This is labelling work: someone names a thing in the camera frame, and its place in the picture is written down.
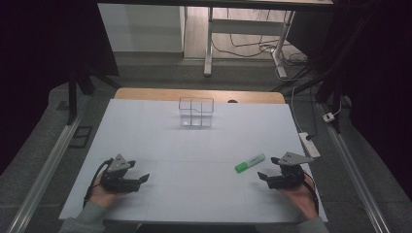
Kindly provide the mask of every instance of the green marker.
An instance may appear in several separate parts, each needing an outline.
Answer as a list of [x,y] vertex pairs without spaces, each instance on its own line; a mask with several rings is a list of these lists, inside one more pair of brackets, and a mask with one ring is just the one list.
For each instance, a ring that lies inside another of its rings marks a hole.
[[255,166],[256,164],[260,163],[261,161],[264,160],[264,154],[260,153],[258,155],[256,155],[255,157],[244,161],[243,163],[237,165],[236,167],[234,167],[234,169],[236,170],[237,173],[241,173],[243,171],[245,171],[246,169]]

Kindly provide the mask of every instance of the clear plastic container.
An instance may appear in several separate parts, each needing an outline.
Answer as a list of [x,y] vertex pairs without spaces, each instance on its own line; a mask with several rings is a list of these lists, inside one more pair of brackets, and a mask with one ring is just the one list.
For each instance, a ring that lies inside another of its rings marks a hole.
[[187,98],[179,101],[181,125],[183,126],[212,126],[214,100],[212,98]]

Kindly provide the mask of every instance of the human hand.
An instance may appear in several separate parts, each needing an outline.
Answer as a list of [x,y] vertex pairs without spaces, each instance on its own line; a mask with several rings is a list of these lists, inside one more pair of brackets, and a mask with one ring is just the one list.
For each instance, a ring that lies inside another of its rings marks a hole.
[[[305,173],[305,181],[315,190],[315,184],[312,182],[310,177]],[[314,197],[307,187],[301,184],[294,188],[283,188],[279,189],[283,194],[285,194],[303,214],[306,220],[318,217],[316,212]]]
[[108,209],[119,197],[127,194],[127,192],[115,193],[107,191],[100,185],[101,177],[102,174],[100,174],[94,181],[93,190],[88,201]]

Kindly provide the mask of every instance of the wooden board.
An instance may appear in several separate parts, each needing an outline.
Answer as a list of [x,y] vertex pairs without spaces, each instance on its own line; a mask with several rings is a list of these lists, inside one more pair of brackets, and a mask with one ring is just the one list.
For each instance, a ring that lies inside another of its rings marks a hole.
[[179,101],[181,97],[213,98],[218,103],[236,100],[244,104],[285,104],[283,95],[278,92],[192,89],[120,88],[115,99]]

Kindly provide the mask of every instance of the aluminum rail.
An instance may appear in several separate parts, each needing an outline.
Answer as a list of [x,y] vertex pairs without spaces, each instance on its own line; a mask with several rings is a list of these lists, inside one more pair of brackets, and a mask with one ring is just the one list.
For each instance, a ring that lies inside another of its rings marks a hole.
[[80,103],[78,105],[77,116],[75,117],[71,125],[66,125],[64,127],[63,131],[60,134],[60,137],[54,145],[54,148],[51,150],[51,153],[46,160],[45,165],[43,166],[39,176],[27,193],[23,203],[20,206],[20,209],[15,215],[15,219],[12,221],[7,232],[18,233],[24,232],[24,230],[26,229],[52,179],[52,176],[54,175],[55,169],[57,168],[61,157],[63,156],[64,152],[66,152],[70,140],[72,139],[84,115],[84,111],[89,100],[90,96],[84,95],[79,101]]
[[[322,108],[322,105],[317,105],[319,110],[321,111],[322,116],[325,115],[326,112]],[[359,171],[358,166],[353,156],[349,152],[348,147],[346,146],[342,136],[336,133],[331,124],[327,125],[327,130],[339,152],[340,157],[342,158],[343,164],[346,167],[346,170],[349,174],[349,177],[352,180],[355,190],[357,191],[360,200],[365,206],[366,212],[369,215],[370,221],[373,227],[375,228],[375,231],[377,233],[390,233],[391,231],[387,223],[385,222],[382,212],[380,211],[375,201],[375,198],[370,193],[369,188],[367,187],[361,175],[361,172]]]

